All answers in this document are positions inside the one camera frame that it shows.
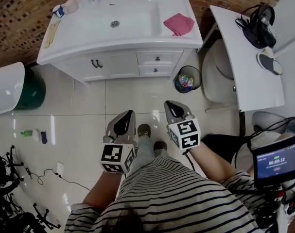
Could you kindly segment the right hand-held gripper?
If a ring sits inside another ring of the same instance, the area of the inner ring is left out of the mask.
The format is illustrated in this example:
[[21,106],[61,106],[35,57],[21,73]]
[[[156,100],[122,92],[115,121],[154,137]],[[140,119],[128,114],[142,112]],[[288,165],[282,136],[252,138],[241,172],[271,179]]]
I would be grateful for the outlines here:
[[187,151],[200,145],[200,127],[198,119],[190,108],[180,102],[167,100],[164,109],[168,122],[170,139],[180,151]]

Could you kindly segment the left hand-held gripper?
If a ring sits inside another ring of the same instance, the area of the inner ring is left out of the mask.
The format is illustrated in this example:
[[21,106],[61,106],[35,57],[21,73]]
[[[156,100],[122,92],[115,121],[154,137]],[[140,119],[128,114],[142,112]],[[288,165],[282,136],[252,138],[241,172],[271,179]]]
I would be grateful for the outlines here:
[[103,137],[99,163],[108,173],[127,174],[136,157],[136,116],[125,111],[111,120]]

